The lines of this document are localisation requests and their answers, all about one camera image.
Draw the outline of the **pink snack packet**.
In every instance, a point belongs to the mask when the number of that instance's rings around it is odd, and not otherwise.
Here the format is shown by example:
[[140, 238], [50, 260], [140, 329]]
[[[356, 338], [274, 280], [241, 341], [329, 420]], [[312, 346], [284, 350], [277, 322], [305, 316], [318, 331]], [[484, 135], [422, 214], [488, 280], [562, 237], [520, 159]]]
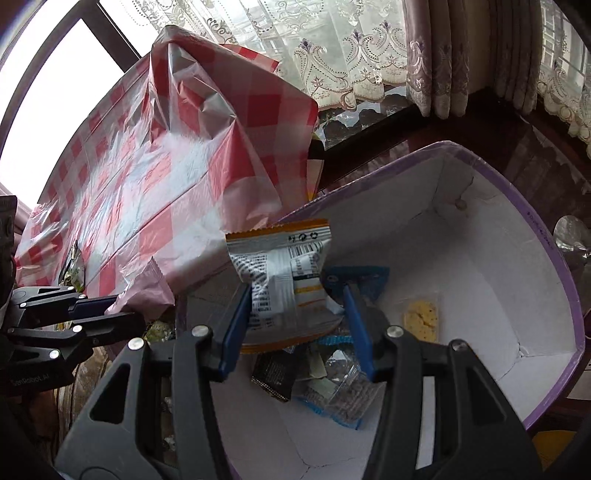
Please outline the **pink snack packet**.
[[136, 312], [143, 316], [146, 323], [151, 323], [174, 305], [174, 294], [155, 259], [151, 258], [125, 290], [116, 297], [114, 303], [105, 310], [105, 314]]

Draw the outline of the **red white checkered tablecloth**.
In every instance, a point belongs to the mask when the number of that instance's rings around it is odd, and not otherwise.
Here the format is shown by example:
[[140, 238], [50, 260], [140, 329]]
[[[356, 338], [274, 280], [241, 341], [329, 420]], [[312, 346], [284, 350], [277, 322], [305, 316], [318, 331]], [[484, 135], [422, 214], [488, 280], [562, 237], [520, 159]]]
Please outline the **red white checkered tablecloth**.
[[180, 292], [228, 262], [224, 237], [308, 202], [318, 104], [272, 59], [164, 28], [65, 147], [16, 251], [21, 286], [81, 251], [90, 297], [149, 261]]

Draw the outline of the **white lace curtain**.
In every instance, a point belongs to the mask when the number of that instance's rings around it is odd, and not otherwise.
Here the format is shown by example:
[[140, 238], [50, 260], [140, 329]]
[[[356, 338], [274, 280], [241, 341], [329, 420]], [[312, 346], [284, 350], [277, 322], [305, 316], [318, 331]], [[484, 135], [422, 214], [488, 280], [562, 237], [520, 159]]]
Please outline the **white lace curtain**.
[[[175, 25], [218, 44], [239, 45], [276, 64], [276, 73], [322, 111], [407, 95], [404, 1], [107, 1], [104, 9], [140, 54]], [[488, 53], [483, 6], [469, 3], [471, 57]], [[586, 1], [539, 1], [542, 56], [536, 107], [570, 136], [590, 140], [590, 25]], [[471, 67], [470, 95], [491, 87], [491, 67]]]

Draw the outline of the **clear yellow cake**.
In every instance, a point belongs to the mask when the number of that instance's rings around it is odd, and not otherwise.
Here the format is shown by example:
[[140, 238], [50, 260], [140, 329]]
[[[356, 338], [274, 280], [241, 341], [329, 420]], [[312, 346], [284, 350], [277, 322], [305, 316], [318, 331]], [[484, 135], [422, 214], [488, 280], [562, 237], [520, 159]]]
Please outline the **clear yellow cake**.
[[437, 343], [439, 340], [440, 309], [436, 296], [420, 296], [400, 303], [402, 326], [418, 340]]

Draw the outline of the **black chocolate bar wrapper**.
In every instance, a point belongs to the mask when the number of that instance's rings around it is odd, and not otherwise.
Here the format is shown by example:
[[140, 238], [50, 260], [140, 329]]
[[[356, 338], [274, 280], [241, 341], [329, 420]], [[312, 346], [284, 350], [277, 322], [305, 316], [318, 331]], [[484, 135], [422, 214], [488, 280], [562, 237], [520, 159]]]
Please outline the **black chocolate bar wrapper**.
[[274, 399], [287, 403], [303, 359], [304, 345], [259, 354], [250, 380]]

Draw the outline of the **pink curtain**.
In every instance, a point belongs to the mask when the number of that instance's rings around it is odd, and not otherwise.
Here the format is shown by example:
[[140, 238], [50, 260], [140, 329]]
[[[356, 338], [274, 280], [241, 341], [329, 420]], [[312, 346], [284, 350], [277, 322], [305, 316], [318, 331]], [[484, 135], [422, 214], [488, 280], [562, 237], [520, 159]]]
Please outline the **pink curtain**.
[[491, 67], [496, 94], [528, 115], [537, 103], [542, 56], [539, 1], [489, 1], [488, 53], [471, 57], [467, 1], [404, 1], [407, 97], [425, 117], [466, 113], [471, 67]]

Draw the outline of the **striped plush sofa cover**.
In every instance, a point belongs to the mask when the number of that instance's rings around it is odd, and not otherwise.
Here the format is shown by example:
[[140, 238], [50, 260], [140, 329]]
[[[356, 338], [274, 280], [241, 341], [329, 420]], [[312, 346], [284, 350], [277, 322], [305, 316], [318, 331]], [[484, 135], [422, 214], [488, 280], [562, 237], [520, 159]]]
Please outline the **striped plush sofa cover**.
[[172, 345], [135, 339], [114, 361], [99, 349], [70, 386], [25, 406], [33, 451], [55, 479], [177, 479]]

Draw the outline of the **white purple storage box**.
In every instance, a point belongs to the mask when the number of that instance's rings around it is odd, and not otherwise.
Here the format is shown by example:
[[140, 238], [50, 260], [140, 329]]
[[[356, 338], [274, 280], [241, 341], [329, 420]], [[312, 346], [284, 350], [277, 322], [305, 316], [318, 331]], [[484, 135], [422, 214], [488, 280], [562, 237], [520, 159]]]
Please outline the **white purple storage box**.
[[[431, 297], [442, 342], [463, 339], [526, 426], [559, 396], [584, 351], [579, 296], [554, 239], [520, 192], [468, 149], [438, 142], [301, 207], [325, 218], [331, 265], [390, 270], [379, 306]], [[358, 479], [379, 421], [359, 429], [274, 400], [242, 356], [212, 394], [223, 446], [242, 479]]]

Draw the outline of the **white orange snack packet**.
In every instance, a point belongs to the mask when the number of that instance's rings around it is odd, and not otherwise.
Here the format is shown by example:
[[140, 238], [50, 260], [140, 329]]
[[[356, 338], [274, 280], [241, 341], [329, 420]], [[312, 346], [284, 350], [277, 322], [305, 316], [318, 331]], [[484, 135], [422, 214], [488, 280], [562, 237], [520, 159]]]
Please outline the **white orange snack packet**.
[[322, 286], [332, 244], [327, 219], [228, 233], [225, 242], [238, 278], [252, 290], [242, 353], [308, 342], [341, 323], [342, 307]]

